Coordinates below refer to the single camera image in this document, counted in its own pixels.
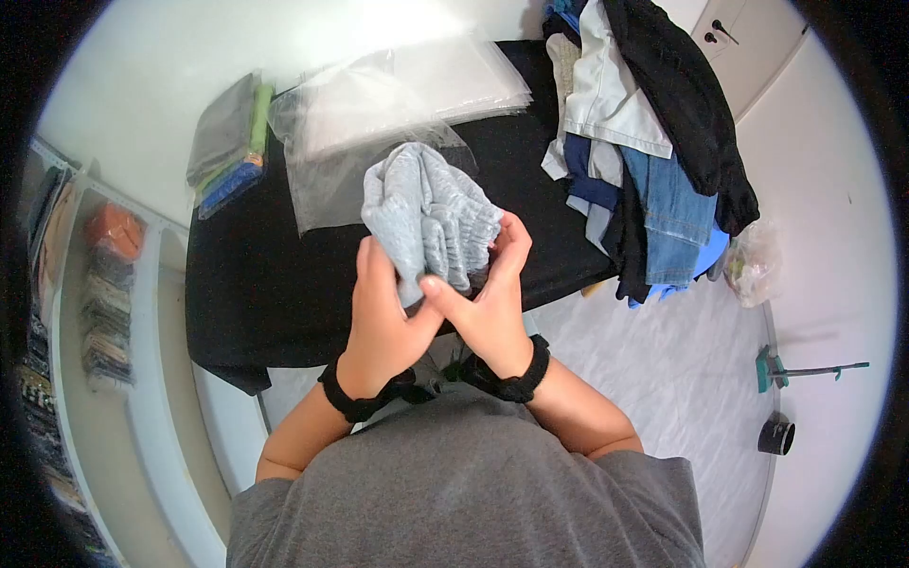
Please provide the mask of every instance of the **black wristband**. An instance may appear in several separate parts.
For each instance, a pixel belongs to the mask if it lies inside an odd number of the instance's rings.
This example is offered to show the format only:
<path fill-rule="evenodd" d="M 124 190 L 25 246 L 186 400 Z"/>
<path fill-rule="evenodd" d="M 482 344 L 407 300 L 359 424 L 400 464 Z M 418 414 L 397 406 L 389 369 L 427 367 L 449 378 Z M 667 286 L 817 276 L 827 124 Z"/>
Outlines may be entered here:
<path fill-rule="evenodd" d="M 319 376 L 319 383 L 325 389 L 325 398 L 350 424 L 366 422 L 380 408 L 411 389 L 415 381 L 414 370 L 407 369 L 393 377 L 375 398 L 352 399 L 338 384 L 337 361 L 331 362 Z"/>
<path fill-rule="evenodd" d="M 504 401 L 527 404 L 534 400 L 534 390 L 549 369 L 549 343 L 539 334 L 531 336 L 530 341 L 534 356 L 524 376 L 500 379 L 483 359 L 471 355 L 464 363 L 464 382 Z"/>

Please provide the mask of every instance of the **forearm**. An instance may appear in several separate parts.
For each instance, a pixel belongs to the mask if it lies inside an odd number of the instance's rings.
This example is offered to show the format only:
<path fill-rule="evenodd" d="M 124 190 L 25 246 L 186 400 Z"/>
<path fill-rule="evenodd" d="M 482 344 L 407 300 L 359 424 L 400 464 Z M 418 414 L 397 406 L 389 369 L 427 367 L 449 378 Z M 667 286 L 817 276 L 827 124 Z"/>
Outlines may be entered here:
<path fill-rule="evenodd" d="M 268 436 L 255 468 L 255 481 L 296 479 L 319 452 L 350 434 L 353 426 L 325 398 L 322 384 L 316 383 Z"/>
<path fill-rule="evenodd" d="M 614 450 L 644 450 L 628 417 L 555 357 L 527 408 L 569 452 L 594 459 Z"/>

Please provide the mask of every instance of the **orange item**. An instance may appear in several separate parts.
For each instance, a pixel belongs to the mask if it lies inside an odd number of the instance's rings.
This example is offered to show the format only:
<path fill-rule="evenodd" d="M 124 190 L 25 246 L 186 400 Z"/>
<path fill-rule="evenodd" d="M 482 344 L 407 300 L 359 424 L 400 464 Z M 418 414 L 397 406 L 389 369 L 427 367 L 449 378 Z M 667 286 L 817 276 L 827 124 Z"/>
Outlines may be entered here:
<path fill-rule="evenodd" d="M 135 215 L 123 207 L 107 204 L 85 225 L 89 246 L 103 244 L 129 263 L 139 258 L 145 229 Z"/>

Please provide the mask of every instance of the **black cylinder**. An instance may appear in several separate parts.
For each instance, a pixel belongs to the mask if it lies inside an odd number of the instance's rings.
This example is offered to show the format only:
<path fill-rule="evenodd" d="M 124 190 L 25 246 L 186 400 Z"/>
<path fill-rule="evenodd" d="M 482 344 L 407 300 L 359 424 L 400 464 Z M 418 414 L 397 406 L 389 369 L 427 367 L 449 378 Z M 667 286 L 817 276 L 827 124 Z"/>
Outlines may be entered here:
<path fill-rule="evenodd" d="M 768 420 L 757 437 L 757 449 L 764 453 L 786 455 L 793 445 L 795 424 Z"/>

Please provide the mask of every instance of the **person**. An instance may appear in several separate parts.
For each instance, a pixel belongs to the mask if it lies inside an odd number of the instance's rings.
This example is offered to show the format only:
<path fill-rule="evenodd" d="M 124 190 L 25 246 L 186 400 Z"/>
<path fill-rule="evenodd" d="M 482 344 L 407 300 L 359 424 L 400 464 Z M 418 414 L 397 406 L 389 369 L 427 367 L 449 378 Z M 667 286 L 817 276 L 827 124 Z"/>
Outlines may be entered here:
<path fill-rule="evenodd" d="M 501 225 L 476 298 L 425 276 L 409 318 L 391 261 L 363 240 L 346 350 L 235 497 L 228 566 L 704 566 L 691 465 L 644 454 L 627 416 L 526 336 L 531 238 L 514 214 Z M 445 318 L 496 381 L 542 365 L 530 400 L 461 384 L 351 434 L 329 385 L 375 399 Z"/>

